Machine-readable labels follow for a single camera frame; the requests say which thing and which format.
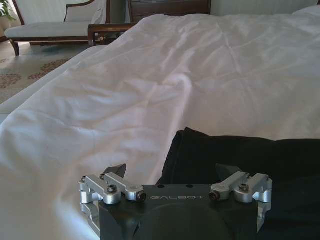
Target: chaise lounge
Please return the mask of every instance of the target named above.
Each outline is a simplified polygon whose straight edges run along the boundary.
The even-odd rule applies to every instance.
[[[66,5],[63,22],[40,22],[12,27],[4,34],[10,40],[15,55],[19,56],[18,42],[87,42],[89,24],[123,23],[124,20],[124,1],[90,0]]]

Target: metal mount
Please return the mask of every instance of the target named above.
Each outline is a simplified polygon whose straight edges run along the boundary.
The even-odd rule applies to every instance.
[[[271,210],[272,180],[265,174],[257,173],[250,177],[249,173],[237,171],[221,183],[211,185],[209,196],[215,201],[223,201],[229,198],[232,191],[235,200],[240,203],[248,204],[253,199],[258,201],[257,232],[259,232],[265,222],[266,212]]]
[[[126,165],[122,164],[107,168],[100,177],[95,175],[83,176],[79,181],[81,195],[81,211],[88,217],[88,223],[95,233],[100,236],[99,211],[95,201],[107,205],[117,204],[124,194],[128,201],[144,202],[147,198],[144,187],[123,179]]]

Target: carpet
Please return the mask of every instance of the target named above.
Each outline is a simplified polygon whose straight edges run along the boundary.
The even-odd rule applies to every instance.
[[[19,45],[20,56],[15,56],[8,41],[0,43],[0,104],[89,47]]]

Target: hex bolt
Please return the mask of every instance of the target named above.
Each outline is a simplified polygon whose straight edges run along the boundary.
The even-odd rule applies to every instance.
[[[209,193],[209,198],[212,201],[218,201],[220,199],[220,193],[218,191],[211,191]]]
[[[108,193],[114,194],[117,191],[117,186],[116,185],[109,185],[107,188]]]
[[[140,191],[136,195],[136,201],[139,203],[144,202],[147,199],[147,194],[144,191]]]
[[[239,189],[241,192],[247,193],[247,192],[249,192],[249,185],[241,183],[241,184],[239,184]]]

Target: wall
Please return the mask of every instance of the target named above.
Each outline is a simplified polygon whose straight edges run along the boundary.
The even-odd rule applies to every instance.
[[[211,14],[292,14],[316,5],[318,0],[211,0]]]

